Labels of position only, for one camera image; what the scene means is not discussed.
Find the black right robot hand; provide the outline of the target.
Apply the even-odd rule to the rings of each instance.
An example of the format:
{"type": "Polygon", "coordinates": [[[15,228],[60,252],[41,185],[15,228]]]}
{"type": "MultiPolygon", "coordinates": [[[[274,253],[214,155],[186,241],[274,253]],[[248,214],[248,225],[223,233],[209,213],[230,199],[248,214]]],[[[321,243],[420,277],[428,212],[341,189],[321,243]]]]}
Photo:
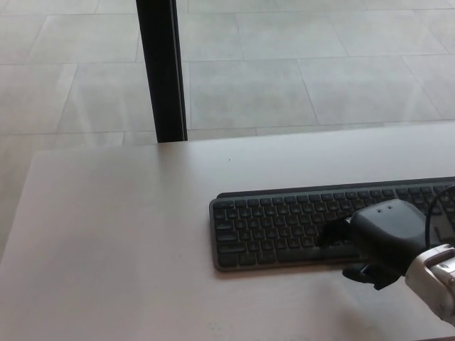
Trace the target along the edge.
{"type": "Polygon", "coordinates": [[[405,276],[412,261],[427,250],[425,224],[426,216],[414,205],[388,200],[325,224],[319,245],[350,242],[364,262],[344,269],[343,275],[379,291],[405,276]]]}

